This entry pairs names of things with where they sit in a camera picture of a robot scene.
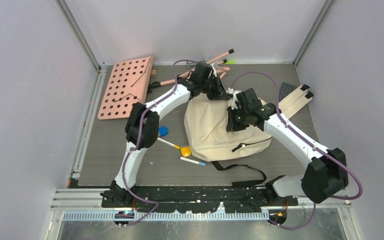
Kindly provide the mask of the beige canvas backpack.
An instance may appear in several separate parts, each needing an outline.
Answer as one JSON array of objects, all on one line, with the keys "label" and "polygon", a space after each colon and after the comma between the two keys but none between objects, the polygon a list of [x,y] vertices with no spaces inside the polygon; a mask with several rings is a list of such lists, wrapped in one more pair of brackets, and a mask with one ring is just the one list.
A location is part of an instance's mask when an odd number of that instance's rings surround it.
[{"label": "beige canvas backpack", "polygon": [[[308,85],[300,85],[279,102],[281,112],[288,119],[313,99],[314,94],[309,88]],[[211,162],[218,171],[247,167],[262,175],[260,179],[233,182],[233,187],[260,185],[267,179],[263,171],[246,164],[222,167],[219,161],[235,160],[262,152],[268,148],[273,136],[252,125],[245,130],[227,132],[227,108],[228,101],[209,101],[205,94],[188,102],[184,127],[191,154],[200,160]]]}]

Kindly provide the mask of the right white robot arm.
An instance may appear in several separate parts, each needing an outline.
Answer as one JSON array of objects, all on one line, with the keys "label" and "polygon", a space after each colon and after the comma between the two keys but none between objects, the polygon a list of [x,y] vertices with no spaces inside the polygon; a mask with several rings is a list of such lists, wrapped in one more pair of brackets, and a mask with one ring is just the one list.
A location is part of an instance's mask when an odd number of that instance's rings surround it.
[{"label": "right white robot arm", "polygon": [[273,103],[262,104],[255,91],[229,88],[228,132],[257,127],[283,144],[305,168],[303,175],[281,176],[270,182],[265,198],[279,205],[287,196],[305,196],[316,204],[349,184],[346,158],[339,148],[328,149],[291,123]]}]

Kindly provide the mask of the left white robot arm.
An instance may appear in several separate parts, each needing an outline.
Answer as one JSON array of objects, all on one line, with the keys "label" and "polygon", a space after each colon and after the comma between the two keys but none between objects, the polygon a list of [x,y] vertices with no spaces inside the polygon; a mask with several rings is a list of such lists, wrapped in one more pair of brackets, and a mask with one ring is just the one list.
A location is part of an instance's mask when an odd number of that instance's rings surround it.
[{"label": "left white robot arm", "polygon": [[210,100],[221,100],[226,96],[213,63],[197,62],[192,73],[185,77],[177,75],[173,87],[160,97],[145,104],[133,104],[125,126],[126,148],[120,170],[110,188],[100,193],[103,208],[128,207],[134,199],[139,199],[132,188],[137,183],[143,157],[157,141],[160,121],[200,94],[206,94]]}]

